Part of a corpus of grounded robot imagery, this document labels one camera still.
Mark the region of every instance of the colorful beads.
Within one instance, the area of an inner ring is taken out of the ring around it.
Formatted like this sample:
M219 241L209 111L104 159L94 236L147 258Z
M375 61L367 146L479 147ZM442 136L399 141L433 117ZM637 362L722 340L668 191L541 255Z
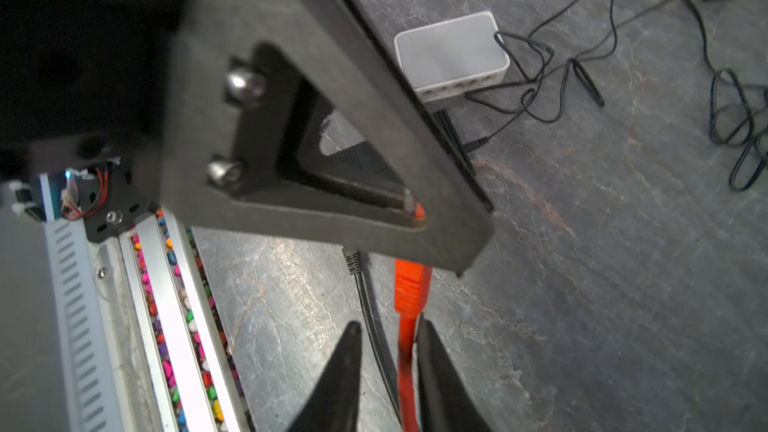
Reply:
M221 404L219 404L219 399L214 400L214 414L216 414L216 418L218 420L224 420L224 414L221 413Z
M170 362L163 360L163 371L165 372L165 378L170 379L174 376L174 368L170 365Z

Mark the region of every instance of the black cable plug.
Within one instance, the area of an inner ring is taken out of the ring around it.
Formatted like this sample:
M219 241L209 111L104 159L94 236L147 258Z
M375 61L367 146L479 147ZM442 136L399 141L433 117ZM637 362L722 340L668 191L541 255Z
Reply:
M362 320L366 324L368 339L371 341L373 358L376 360L376 366L379 368L382 380L384 380L384 388L386 389L387 395L389 395L389 402L392 404L392 412L395 414L400 425L402 425L402 419L400 418L400 403L397 395L397 369L395 369L395 362L392 360L392 355L389 353L389 346L387 345L384 330L381 328L380 324L377 324L379 313L376 310L376 300L373 297L373 291L366 285L366 280L369 281L370 277L366 274L366 271L363 270L359 250L343 247L342 254L344 254L344 260L346 260L347 269L355 278L357 295L360 299L360 309L362 310Z
M464 149L464 152L469 154L469 153L474 152L475 150L479 149L480 147L483 147L485 144L487 144L490 141L491 141L491 137L485 136L485 137L481 137L481 138L479 138L477 140L473 140L471 142L467 142L466 144L464 144L462 146L462 148Z
M592 81L592 77L589 75L589 72L587 72L587 70L578 60L573 59L571 63L573 63L574 75L578 81L581 82L581 85L584 86L587 92L589 92L589 95L600 108L605 107L605 99L603 99L603 96L600 94L598 86L596 86L594 81Z

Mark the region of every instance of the bolt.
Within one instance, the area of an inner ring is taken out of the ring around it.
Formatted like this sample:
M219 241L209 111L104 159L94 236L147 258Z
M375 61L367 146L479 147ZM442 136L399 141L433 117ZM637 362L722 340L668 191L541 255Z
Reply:
M208 172L208 178L219 187L224 187L227 184L234 184L243 177L244 165L238 161L228 160L214 160L206 171Z
M109 212L107 212L107 224L112 224L113 226L116 226L122 221L123 221L122 212L118 212L116 210L110 210Z
M266 77L244 66L226 73L226 89L243 106L257 106L266 92Z

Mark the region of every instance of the orange cable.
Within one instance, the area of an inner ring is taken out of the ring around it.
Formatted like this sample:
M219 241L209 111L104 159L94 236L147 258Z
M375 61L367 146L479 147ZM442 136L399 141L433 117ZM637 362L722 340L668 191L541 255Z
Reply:
M418 206L418 218L424 217L424 208ZM427 305L432 267L395 259L395 310L400 314L397 340L397 392L400 416L405 432L418 432L416 399L413 393L413 340L418 316Z

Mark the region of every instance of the black cable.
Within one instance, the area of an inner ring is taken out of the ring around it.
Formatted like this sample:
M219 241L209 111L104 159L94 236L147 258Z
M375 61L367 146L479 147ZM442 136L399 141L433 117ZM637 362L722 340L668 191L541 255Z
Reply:
M766 129L758 130L755 122L755 118L758 115L768 110L768 85L743 84L739 80L738 75L731 68L723 67L719 70L716 69L712 63L712 59L710 58L709 39L706 33L704 18L692 0L682 1L683 4L686 5L686 8L694 15L694 18L696 19L696 24L698 25L699 32L701 34L704 62L706 63L706 67L710 70L710 72L714 74L714 78L712 79L712 86L710 88L710 140L713 144L718 146L744 148L741 156L736 161L734 168L731 169L731 172L728 176L728 187L730 187L731 190L735 192L744 192L754 186L757 179L760 178L760 175L762 175L763 169L768 166L768 155L765 153L765 151L760 150L760 142L763 137L766 136ZM725 75L728 75L730 81L724 78ZM717 106L717 91L721 83L732 86L736 89L736 92L739 94L739 104L728 104L722 107ZM763 92L765 107L761 111L754 112L754 109L750 106L749 101L746 98L746 90L760 90ZM733 128L726 135L726 137L722 137L720 131L717 129L718 120L720 120L720 118L725 115L725 112L730 110L743 110L745 118L735 128ZM734 139L741 133L741 131L744 129L744 126L747 128L744 138L738 142L734 142ZM744 167L746 158L749 157L749 155L753 152L756 154L759 160L757 167L755 168L749 180L746 181L746 184L744 186L738 186L736 184L736 179L738 178L741 169Z
M605 37L594 46L589 47L585 50L582 50L580 53L577 53L574 57L567 59L565 63L561 64L560 66L557 66L547 71L546 70L547 67L549 66L550 62L552 62L552 56L554 56L554 50L550 46L546 46L543 43L534 41L532 39L532 35L536 34L543 27L545 27L548 24L551 24L553 21L555 21L556 19L558 19L559 17L567 13L573 6L578 4L580 1L581 0L572 0L570 4L566 5L560 11L553 14L552 16L544 20L542 23L538 24L535 28L533 28L533 30L531 31L530 34L528 34L527 37L519 36L516 34L510 34L510 33L499 33L494 36L497 43L499 43L499 45L504 49L504 52L509 55L510 59L514 62L514 64L516 65L520 73L523 75L524 80L513 81L513 82L503 82L495 86L484 87L484 88L477 89L465 94L465 98L471 102L479 103L481 105L484 105L486 107L489 107L495 110L496 112L514 115L510 120L507 120L505 123L503 123L493 133L485 137L482 137L481 139L471 142L471 144L473 144L473 147L474 147L473 150L478 149L481 146L484 146L486 143L490 141L490 139L492 139L493 137L501 133L503 130L505 130L510 124L514 122L514 120L518 119L523 113L527 113L533 119L543 123L554 123L557 120L560 120L564 113L565 91L568 85L568 77L571 72L571 69L574 71L574 73L576 74L576 77L579 78L579 81L582 83L582 85L584 85L585 89L590 93L593 100L595 100L598 106L604 106L604 100L602 98L602 95L600 94L600 91L598 90L598 88L590 78L589 74L587 73L586 69L583 67L582 63L597 61L597 60L604 60L609 58L611 55L613 55L616 52L616 49L618 48L618 30L621 27L631 24L632 22L638 20L642 16L645 16L651 11L659 9L674 0L662 0L661 2L654 4L648 7L647 9L642 10L641 12L633 15L629 19L626 19L623 22L620 22L619 24L616 24L614 19L615 0L610 0L609 8L608 8L610 31L605 35ZM506 47L506 45L504 45L499 40L498 38L499 36L506 36L516 40L521 40L527 43L535 52L537 52L540 55L540 57L542 58L542 66L539 69L539 71L533 75L533 77L531 77L530 74L528 74L524 70L518 58ZM602 45L605 44L605 42L609 40L611 37L613 37L614 40L613 40L613 45L608 52L599 53L597 55L589 55L599 50L600 47L602 47ZM547 53L550 54L549 59L545 60L543 58L542 50L545 50ZM538 97L538 94L541 91L543 82L547 78L555 74L556 72L560 71L560 69L564 69L563 76L560 83L560 107L558 108L558 113L552 119L544 119L540 116L533 114L530 111L530 107L533 104L533 101ZM499 106L496 106L491 102L488 102L483 99L479 99L475 96L476 94L479 94L481 92L487 92L490 90L500 90L500 89L512 88L512 87L523 86L523 85L530 85L533 83L536 84L536 87L534 89L527 89L526 91L523 92L523 95L521 96L521 100L520 100L521 106L514 110L505 110Z
M384 380L384 387L387 395L389 395L392 411L395 413L398 423L402 426L400 402L397 395L397 369L395 369L395 361L392 360L392 354L389 352L384 331L381 330L378 325L379 321L376 320L378 317L378 314L375 312L376 302L370 292L369 285L366 284L366 282L370 281L370 278L362 266L360 251L344 247L342 248L342 253L344 254L346 266L350 274L355 276L357 296L360 299L360 309L362 310L362 320L366 324L368 339L371 341L371 348L373 349L373 357L376 360L376 365L379 367L382 380Z
M731 82L725 82L723 79L724 75L728 75ZM739 104L728 104L722 107L718 106L717 91L721 83L727 83L727 85L732 85L736 88L736 91L739 94ZM755 182L757 182L757 179L763 174L763 169L768 166L768 152L760 149L761 140L766 136L768 126L757 131L755 121L755 118L759 114L768 110L768 88L763 89L763 101L765 102L763 109L754 112L746 98L744 86L741 81L739 81L739 77L736 73L728 67L724 67L715 72L715 77L712 79L712 87L710 88L710 140L713 144L718 146L744 147L741 156L736 161L734 168L731 169L728 176L728 187L735 192L744 192L745 190L752 188L752 186L755 185ZM746 118L723 137L717 129L718 120L725 115L725 112L734 109L743 110ZM744 138L735 142L734 139L744 129L744 126L747 128ZM738 179L741 169L744 167L746 158L749 157L751 153L755 153L759 161L752 176L746 181L746 184L738 186L736 180Z

